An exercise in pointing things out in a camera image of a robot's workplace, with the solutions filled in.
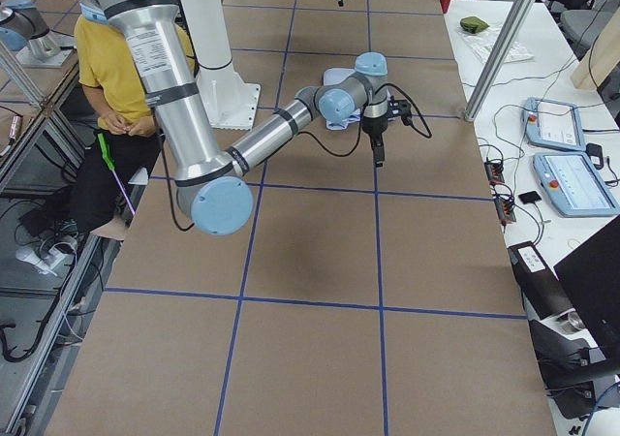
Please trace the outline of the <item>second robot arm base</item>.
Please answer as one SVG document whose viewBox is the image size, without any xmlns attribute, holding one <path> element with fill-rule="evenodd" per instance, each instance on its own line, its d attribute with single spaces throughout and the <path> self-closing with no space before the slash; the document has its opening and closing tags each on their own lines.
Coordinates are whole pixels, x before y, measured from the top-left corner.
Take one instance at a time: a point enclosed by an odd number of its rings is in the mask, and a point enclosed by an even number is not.
<svg viewBox="0 0 620 436">
<path fill-rule="evenodd" d="M 60 68 L 75 51 L 73 37 L 56 37 L 32 0 L 1 3 L 1 42 L 28 68 Z"/>
</svg>

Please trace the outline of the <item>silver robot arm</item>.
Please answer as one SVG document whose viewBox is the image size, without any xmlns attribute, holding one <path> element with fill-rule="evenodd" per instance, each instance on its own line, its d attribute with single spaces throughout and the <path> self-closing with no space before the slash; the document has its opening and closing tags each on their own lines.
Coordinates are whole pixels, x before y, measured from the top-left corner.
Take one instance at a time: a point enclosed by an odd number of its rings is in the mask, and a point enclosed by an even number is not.
<svg viewBox="0 0 620 436">
<path fill-rule="evenodd" d="M 119 30 L 146 102 L 176 162 L 180 209 L 200 230 L 238 231 L 253 209 L 244 176 L 318 116 L 384 113 L 388 68 L 366 52 L 343 81 L 301 89 L 266 121 L 255 122 L 257 84 L 236 72 L 221 0 L 81 0 L 85 15 Z"/>
</svg>

